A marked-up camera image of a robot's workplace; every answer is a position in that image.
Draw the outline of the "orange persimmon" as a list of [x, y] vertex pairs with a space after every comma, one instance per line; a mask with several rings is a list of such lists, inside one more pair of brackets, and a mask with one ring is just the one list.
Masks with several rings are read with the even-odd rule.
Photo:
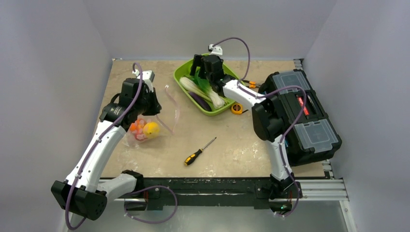
[[138, 124], [135, 123], [135, 122], [132, 123], [132, 124], [130, 125], [129, 132], [131, 132], [131, 133], [136, 133], [136, 132], [138, 132]]

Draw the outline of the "red bell pepper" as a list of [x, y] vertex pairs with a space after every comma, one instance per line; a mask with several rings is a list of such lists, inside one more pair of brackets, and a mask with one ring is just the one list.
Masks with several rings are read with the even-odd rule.
[[143, 119], [138, 119], [134, 122], [134, 137], [138, 141], [143, 141], [146, 139], [146, 136], [144, 134], [144, 126], [146, 125], [146, 121]]

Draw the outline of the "green plastic tray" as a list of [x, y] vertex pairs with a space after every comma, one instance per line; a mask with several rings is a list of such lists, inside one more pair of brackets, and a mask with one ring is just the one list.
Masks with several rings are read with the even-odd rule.
[[190, 59], [174, 71], [174, 80], [179, 85], [179, 87], [182, 89], [183, 93], [187, 96], [187, 98], [191, 101], [191, 105], [194, 105], [195, 108], [197, 108], [201, 113], [203, 113], [206, 116], [216, 116], [216, 115], [219, 115], [219, 114], [221, 114], [222, 112], [224, 112], [226, 110], [230, 110], [231, 106], [235, 103], [235, 101], [232, 100], [232, 99], [229, 99], [229, 98], [225, 98], [225, 97], [224, 97], [225, 105], [223, 107], [221, 107], [220, 109], [215, 109], [213, 104], [212, 104], [212, 101], [208, 101], [208, 100], [204, 99], [207, 102], [207, 104], [210, 106], [211, 111], [207, 111], [207, 110], [203, 109], [202, 106], [199, 105], [195, 101], [195, 99], [193, 99], [189, 95], [188, 90], [185, 89], [180, 84], [180, 78], [181, 77], [187, 77], [187, 78], [193, 80], [193, 78], [190, 76], [192, 63], [193, 63], [193, 59]]

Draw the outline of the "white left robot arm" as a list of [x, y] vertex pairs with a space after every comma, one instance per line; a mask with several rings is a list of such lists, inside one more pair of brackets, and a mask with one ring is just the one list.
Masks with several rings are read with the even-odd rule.
[[108, 202], [125, 194], [137, 198], [144, 193], [143, 175], [131, 170], [103, 184], [99, 180], [115, 147], [138, 116], [160, 112], [152, 81], [152, 77], [127, 78], [121, 92], [103, 108], [95, 135], [82, 158], [64, 181], [55, 181], [51, 187], [62, 209], [96, 220]]

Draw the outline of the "clear zip bag pink dots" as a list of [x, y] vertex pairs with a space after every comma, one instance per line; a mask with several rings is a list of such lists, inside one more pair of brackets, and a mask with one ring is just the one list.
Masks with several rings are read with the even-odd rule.
[[180, 119], [180, 105], [171, 94], [169, 87], [165, 85], [159, 93], [161, 97], [166, 97], [166, 106], [170, 106], [171, 110], [155, 116], [138, 116], [122, 140], [125, 146], [138, 148], [141, 143], [175, 135]]

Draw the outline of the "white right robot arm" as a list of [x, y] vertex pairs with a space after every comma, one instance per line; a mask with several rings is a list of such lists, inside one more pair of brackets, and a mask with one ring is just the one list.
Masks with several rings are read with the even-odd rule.
[[223, 59], [218, 55], [194, 55], [190, 75], [208, 84], [217, 96], [223, 96], [242, 104], [251, 111], [255, 134], [265, 141], [271, 163], [272, 198], [302, 196], [301, 188], [295, 180], [286, 152], [285, 139], [295, 127], [300, 115], [290, 125], [285, 124], [286, 116], [274, 106], [274, 99], [282, 90], [276, 89], [267, 94], [257, 93], [244, 86], [242, 81], [227, 74], [223, 69]]

